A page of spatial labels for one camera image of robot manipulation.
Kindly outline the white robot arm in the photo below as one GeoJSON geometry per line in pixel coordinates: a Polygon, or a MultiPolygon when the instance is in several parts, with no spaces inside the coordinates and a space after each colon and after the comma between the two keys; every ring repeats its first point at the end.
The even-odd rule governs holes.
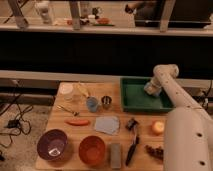
{"type": "Polygon", "coordinates": [[[177,82],[176,64],[156,65],[148,93],[163,88],[174,105],[166,117],[163,171],[213,171],[213,119],[177,82]]]}

